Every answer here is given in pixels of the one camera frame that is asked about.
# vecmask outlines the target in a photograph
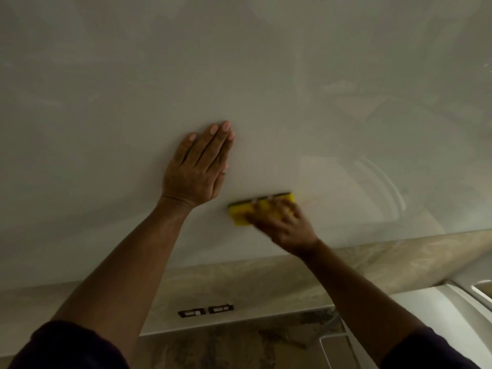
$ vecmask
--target white ceiling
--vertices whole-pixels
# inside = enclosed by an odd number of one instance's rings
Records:
[[[282,252],[227,204],[293,191],[334,246],[492,227],[492,0],[0,0],[0,288],[81,279],[230,119],[170,266]]]

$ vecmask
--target shirt sleeve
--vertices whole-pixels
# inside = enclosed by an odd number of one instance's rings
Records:
[[[67,321],[50,321],[31,336],[9,369],[129,369],[123,355],[94,331]]]
[[[383,359],[381,369],[480,369],[434,330],[425,327],[418,329]]]

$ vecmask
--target sponge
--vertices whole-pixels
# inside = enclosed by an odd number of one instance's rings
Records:
[[[261,207],[264,210],[271,210],[272,207],[270,203],[268,202],[268,198],[283,198],[287,199],[291,202],[294,201],[294,195],[292,193],[281,193],[281,194],[276,194],[273,196],[268,196],[268,197],[261,197],[261,198],[256,198],[256,201],[261,205]],[[228,206],[229,208],[229,215],[232,217],[232,220],[234,221],[234,225],[238,226],[246,226],[246,225],[251,225],[245,218],[244,214],[246,212],[253,212],[253,203],[252,199],[247,200],[247,201],[241,201],[237,203],[230,204]]]

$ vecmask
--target forearm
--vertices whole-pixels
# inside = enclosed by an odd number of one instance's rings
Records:
[[[164,200],[85,279],[53,319],[96,331],[128,360],[190,209]]]
[[[332,298],[360,344],[379,365],[385,355],[424,324],[319,242],[305,264]]]

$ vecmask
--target marble wall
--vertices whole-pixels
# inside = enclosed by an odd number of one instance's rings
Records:
[[[338,248],[348,264],[392,294],[431,286],[492,249],[492,230]],[[0,293],[0,356],[47,321],[76,282]],[[181,319],[177,311],[233,303],[234,311]],[[320,309],[332,301],[292,256],[171,269],[142,335]]]

